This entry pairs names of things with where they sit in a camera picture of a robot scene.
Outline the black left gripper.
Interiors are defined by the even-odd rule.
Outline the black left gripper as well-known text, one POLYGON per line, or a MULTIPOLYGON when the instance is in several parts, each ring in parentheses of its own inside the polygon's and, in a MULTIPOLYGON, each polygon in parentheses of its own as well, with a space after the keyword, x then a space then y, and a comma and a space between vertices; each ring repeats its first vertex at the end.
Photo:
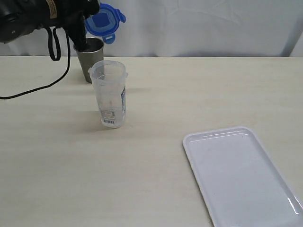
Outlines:
POLYGON ((99 12, 97 0, 56 0, 58 26, 63 27, 77 51, 87 49, 84 20, 99 12))

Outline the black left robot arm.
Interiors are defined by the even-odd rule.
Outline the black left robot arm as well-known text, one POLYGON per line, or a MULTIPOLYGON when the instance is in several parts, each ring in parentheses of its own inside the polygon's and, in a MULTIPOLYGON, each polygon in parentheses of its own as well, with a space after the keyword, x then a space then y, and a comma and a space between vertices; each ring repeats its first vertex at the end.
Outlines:
POLYGON ((63 28, 77 50, 87 47, 84 20, 99 12, 97 0, 2 0, 0 41, 9 43, 41 28, 63 28))

